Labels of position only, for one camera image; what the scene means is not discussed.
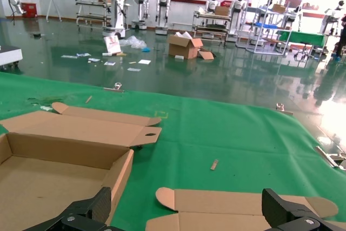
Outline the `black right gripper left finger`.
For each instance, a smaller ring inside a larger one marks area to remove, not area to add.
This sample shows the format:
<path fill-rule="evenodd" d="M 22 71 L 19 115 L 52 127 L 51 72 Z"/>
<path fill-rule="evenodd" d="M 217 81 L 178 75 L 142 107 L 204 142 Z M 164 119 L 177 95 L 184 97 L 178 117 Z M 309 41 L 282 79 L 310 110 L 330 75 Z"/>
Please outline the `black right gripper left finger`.
<path fill-rule="evenodd" d="M 103 187 L 92 198 L 72 202 L 57 217 L 28 228 L 29 231 L 112 230 L 106 220 L 111 212 L 111 189 Z"/>

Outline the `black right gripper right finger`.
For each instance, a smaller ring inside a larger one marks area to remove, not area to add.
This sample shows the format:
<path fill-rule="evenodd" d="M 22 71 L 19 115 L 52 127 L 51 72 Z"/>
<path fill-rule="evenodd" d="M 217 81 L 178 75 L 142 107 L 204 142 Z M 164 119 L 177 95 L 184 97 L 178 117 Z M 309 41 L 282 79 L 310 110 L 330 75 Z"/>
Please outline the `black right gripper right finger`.
<path fill-rule="evenodd" d="M 343 230 L 323 220 L 307 206 L 282 199 L 270 188 L 262 190 L 262 214 L 270 230 Z"/>

